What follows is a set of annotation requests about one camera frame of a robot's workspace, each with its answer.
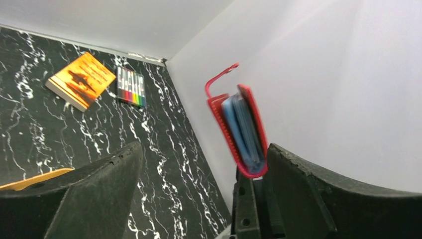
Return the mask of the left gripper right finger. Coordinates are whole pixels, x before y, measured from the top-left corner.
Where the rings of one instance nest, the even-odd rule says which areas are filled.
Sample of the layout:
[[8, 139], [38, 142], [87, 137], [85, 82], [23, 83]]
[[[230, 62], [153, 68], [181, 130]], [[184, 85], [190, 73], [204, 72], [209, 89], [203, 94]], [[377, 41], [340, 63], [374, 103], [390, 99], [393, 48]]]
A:
[[422, 196], [364, 183], [276, 145], [268, 175], [289, 239], [419, 239]]

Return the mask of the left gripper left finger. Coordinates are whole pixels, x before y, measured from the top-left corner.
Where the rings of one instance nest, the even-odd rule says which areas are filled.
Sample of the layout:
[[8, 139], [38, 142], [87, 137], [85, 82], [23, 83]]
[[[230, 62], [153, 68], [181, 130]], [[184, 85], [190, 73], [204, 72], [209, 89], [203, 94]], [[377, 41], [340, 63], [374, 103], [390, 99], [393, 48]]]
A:
[[3, 239], [120, 239], [143, 163], [123, 148], [23, 190], [0, 191]]

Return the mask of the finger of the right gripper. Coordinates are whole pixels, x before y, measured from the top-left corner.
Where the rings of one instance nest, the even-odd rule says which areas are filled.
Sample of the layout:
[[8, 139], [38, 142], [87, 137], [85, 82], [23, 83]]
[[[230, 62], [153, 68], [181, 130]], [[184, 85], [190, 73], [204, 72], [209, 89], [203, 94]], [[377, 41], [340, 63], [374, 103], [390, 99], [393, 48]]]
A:
[[231, 239], [285, 239], [273, 185], [266, 175], [246, 178], [236, 170], [233, 187]]

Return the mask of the orange oval tray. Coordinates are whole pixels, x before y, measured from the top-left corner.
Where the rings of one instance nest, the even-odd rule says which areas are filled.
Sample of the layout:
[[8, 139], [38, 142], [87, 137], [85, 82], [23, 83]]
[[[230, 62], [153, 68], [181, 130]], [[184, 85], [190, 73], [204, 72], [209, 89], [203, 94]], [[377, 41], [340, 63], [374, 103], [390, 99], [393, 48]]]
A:
[[5, 184], [5, 185], [1, 185], [0, 190], [4, 191], [4, 190], [14, 190], [14, 191], [20, 191], [23, 190], [33, 184], [36, 183], [40, 183], [40, 182], [44, 182], [46, 180], [50, 180], [52, 178], [61, 176], [67, 172], [73, 171], [73, 168], [61, 168], [61, 169], [57, 169], [48, 173], [43, 173], [40, 175], [36, 175], [33, 176], [31, 178], [28, 179], [24, 179], [21, 181], [17, 181], [17, 182], [12, 182], [9, 184]]

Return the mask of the red card holder wallet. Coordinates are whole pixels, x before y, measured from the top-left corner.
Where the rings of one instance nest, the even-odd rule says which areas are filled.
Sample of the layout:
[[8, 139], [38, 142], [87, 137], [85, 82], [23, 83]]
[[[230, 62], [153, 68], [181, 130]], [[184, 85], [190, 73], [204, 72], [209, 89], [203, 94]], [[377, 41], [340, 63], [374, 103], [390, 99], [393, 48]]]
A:
[[259, 109], [249, 86], [238, 84], [238, 92], [212, 96], [211, 85], [239, 66], [231, 65], [207, 81], [207, 104], [218, 123], [239, 172], [247, 178], [262, 177], [268, 170], [267, 138]]

